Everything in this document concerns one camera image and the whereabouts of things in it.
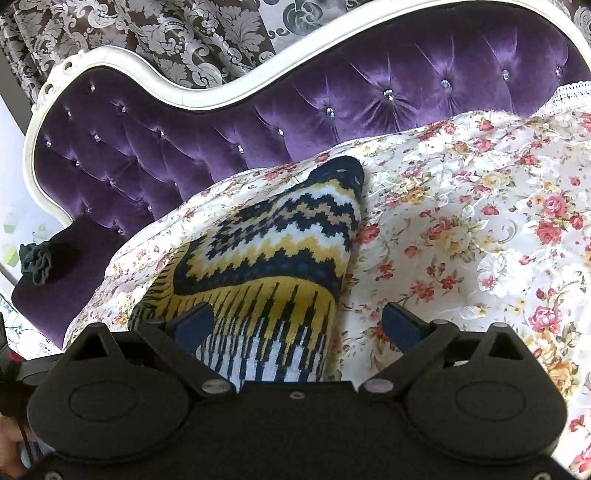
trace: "patterned curtain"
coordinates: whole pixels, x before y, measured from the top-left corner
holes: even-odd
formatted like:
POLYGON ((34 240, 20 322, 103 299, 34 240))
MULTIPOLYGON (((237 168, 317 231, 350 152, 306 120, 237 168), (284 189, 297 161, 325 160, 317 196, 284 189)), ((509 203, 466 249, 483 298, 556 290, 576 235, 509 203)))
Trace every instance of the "patterned curtain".
POLYGON ((244 75, 365 0, 17 0, 0 48, 32 102, 51 68, 116 45, 195 89, 244 75))

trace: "crystal button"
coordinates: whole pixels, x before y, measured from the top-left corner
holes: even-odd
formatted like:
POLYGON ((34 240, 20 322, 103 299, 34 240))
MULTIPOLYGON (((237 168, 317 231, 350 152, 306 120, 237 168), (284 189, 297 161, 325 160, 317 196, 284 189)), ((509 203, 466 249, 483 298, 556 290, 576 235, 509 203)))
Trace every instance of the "crystal button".
POLYGON ((441 86, 443 87, 443 91, 445 93, 449 93, 452 91, 452 84, 449 82, 449 80, 442 80, 441 86))

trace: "floral bedspread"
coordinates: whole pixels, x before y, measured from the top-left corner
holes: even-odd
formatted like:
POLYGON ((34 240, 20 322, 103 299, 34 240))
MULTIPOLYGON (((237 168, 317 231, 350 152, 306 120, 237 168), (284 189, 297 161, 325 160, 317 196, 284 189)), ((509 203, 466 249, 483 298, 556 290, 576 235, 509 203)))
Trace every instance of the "floral bedspread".
POLYGON ((401 355, 381 328, 387 301, 482 331, 508 322, 569 404, 555 457, 591 472, 591 115, 472 112, 350 142, 297 165, 249 171, 133 237, 66 334, 123 330, 176 248, 329 157, 366 170, 364 227, 344 285, 325 378, 359 385, 401 355))

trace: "circular knob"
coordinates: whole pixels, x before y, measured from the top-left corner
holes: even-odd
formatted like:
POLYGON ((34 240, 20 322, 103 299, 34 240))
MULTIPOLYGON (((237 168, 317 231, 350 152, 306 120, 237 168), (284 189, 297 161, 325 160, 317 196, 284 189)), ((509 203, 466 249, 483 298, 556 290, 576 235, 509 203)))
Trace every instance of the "circular knob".
POLYGON ((566 406, 529 362, 486 358, 419 379, 407 395, 411 422, 439 448, 466 461, 503 463, 548 454, 566 406))
POLYGON ((28 406, 31 428, 56 455, 115 463, 150 455, 181 426, 189 397, 163 372, 109 358, 50 375, 28 406))

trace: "striped knit cushion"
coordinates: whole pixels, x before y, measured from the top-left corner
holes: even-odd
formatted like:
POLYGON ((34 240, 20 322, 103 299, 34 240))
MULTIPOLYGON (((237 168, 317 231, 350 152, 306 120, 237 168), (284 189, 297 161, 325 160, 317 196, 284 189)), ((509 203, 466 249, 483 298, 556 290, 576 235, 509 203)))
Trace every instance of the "striped knit cushion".
POLYGON ((319 379, 359 227, 363 168, 339 157, 183 245, 130 317, 173 319, 202 301, 214 330, 197 357, 244 380, 319 379))

